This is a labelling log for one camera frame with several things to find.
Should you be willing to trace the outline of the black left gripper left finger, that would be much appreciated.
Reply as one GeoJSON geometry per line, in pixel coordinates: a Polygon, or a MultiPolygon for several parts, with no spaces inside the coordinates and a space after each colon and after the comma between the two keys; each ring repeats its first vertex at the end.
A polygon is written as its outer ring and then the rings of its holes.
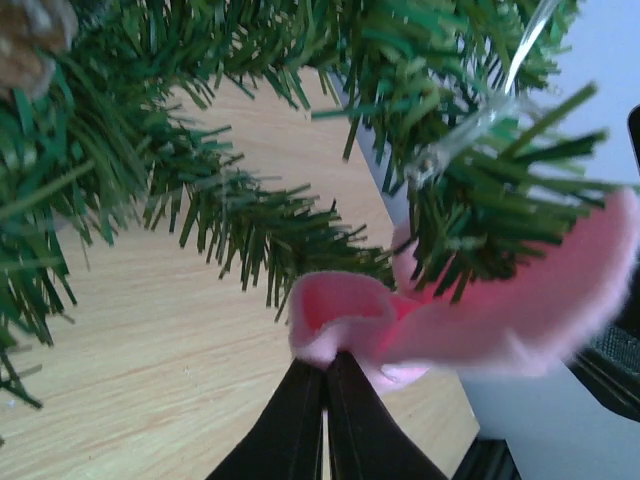
{"type": "Polygon", "coordinates": [[[208,480],[322,477],[324,373],[292,362],[255,425],[208,480]]]}

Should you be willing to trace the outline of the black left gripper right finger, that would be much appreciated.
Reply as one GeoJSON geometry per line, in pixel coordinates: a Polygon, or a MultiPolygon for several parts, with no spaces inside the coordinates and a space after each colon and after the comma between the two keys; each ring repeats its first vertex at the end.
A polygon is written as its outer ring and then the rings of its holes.
{"type": "Polygon", "coordinates": [[[337,355],[325,385],[333,479],[446,477],[396,424],[350,353],[337,355]]]}

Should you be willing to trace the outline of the pink felt ornament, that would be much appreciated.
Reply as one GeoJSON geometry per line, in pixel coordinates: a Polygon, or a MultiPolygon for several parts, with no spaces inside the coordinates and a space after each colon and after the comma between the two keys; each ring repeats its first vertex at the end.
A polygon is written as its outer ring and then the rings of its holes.
{"type": "Polygon", "coordinates": [[[415,291],[409,253],[396,257],[396,288],[339,271],[307,274],[289,298],[293,355],[319,368],[351,353],[378,393],[429,369],[537,376],[561,365],[621,311],[639,250],[639,199],[610,194],[559,246],[506,281],[475,282],[458,303],[415,291]]]}

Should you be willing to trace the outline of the small green christmas tree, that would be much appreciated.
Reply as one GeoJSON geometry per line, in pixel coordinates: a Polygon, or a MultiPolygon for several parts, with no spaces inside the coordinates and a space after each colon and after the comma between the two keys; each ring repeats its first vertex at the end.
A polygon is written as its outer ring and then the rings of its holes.
{"type": "Polygon", "coordinates": [[[165,229],[289,326],[301,277],[363,274],[451,303],[512,279],[606,198],[607,132],[550,107],[577,1],[68,1],[47,92],[1,99],[1,389],[76,297],[60,239],[165,229]]]}

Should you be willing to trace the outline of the pine cone ornament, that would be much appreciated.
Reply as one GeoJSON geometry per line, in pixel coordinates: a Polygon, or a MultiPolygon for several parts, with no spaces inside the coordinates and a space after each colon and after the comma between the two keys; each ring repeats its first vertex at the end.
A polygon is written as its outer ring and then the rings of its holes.
{"type": "Polygon", "coordinates": [[[70,49],[78,30],[76,13],[66,0],[1,3],[1,99],[13,91],[42,97],[56,71],[50,56],[70,49]]]}

